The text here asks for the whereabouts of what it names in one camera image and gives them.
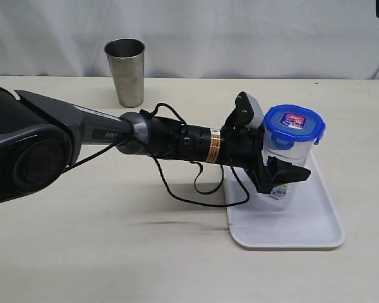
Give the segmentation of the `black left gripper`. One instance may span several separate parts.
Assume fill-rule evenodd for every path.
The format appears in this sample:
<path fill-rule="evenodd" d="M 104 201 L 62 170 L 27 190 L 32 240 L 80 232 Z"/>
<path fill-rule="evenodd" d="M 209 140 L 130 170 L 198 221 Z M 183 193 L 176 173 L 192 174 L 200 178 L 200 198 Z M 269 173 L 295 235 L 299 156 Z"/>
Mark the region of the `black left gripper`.
<path fill-rule="evenodd" d="M 311 174 L 309 169 L 276 157 L 268 156 L 266 168 L 262 157 L 263 126 L 258 129 L 248 126 L 253 110 L 246 92 L 238 93 L 234 103 L 235 108 L 222 126 L 226 163 L 243 168 L 261 194 L 270 193 L 276 186 L 306 181 Z"/>

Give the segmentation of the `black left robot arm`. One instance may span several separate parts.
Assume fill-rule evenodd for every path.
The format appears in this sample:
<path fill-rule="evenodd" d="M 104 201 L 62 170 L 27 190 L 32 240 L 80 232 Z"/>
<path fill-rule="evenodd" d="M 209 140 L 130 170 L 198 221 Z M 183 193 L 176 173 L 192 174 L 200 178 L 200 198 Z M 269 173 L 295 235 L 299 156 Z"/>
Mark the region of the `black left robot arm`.
<path fill-rule="evenodd" d="M 188 124 L 179 114 L 126 112 L 119 117 L 26 90 L 0 87 L 0 203 L 28 196 L 81 165 L 83 145 L 145 155 L 155 162 L 181 160 L 241 168 L 257 192 L 303 182 L 310 172 L 270 156 L 264 158 L 263 113 L 241 92 L 220 129 Z"/>

